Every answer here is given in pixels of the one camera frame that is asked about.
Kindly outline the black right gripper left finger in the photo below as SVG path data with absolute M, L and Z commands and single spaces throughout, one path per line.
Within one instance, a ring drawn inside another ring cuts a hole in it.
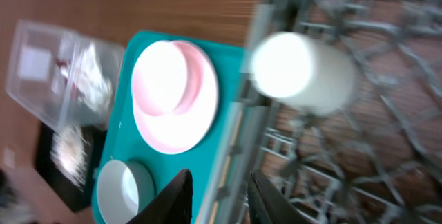
M 170 183 L 127 224 L 190 224 L 193 177 L 182 169 Z

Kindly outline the white rice pile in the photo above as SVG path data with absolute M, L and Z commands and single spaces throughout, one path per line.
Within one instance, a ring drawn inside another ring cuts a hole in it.
M 79 126 L 68 126 L 52 137 L 50 158 L 69 181 L 81 187 L 86 183 L 86 144 Z

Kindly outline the pale green cup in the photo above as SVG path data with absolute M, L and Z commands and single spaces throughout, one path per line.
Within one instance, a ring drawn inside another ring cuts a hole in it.
M 353 98 L 357 71 L 349 55 L 306 35 L 276 32 L 249 58 L 255 89 L 290 108 L 327 115 Z

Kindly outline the wooden chopstick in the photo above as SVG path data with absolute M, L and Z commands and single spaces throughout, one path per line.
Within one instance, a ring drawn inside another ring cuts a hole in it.
M 216 180 L 216 192 L 215 197 L 213 199 L 213 203 L 211 204 L 210 209 L 210 218 L 208 219 L 208 223 L 214 224 L 215 218 L 220 206 L 220 202 L 229 195 L 229 188 L 227 186 L 227 179 L 229 175 L 229 170 L 233 159 L 239 154 L 242 153 L 242 149 L 238 144 L 238 134 L 240 132 L 240 126 L 242 123 L 242 114 L 238 113 L 233 120 L 231 121 L 231 125 L 229 126 L 229 134 L 227 136 L 227 143 L 225 153 L 222 157 L 222 163 L 220 163 L 220 169 L 217 170 L 218 178 Z

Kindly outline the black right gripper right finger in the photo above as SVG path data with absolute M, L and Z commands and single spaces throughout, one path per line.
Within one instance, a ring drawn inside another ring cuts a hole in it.
M 309 224 L 261 171 L 250 173 L 247 198 L 250 224 Z

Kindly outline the grey bowl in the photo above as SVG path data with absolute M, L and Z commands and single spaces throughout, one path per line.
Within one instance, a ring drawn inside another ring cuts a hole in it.
M 96 197 L 106 224 L 127 223 L 155 198 L 155 185 L 144 165 L 110 160 L 99 172 Z

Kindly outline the pink bowl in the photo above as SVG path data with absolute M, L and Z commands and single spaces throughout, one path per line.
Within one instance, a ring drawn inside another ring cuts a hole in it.
M 187 41 L 157 41 L 137 58 L 132 96 L 150 116 L 185 113 L 196 101 L 204 79 L 206 55 Z

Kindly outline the white napkin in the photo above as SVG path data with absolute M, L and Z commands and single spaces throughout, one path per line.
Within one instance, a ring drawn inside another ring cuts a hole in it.
M 67 80 L 70 70 L 73 70 L 77 76 L 73 84 L 79 92 L 79 101 L 92 112 L 104 114 L 110 105 L 113 90 L 111 80 L 103 76 L 96 46 L 90 44 L 79 58 L 81 61 L 76 65 L 62 64 L 61 75 Z

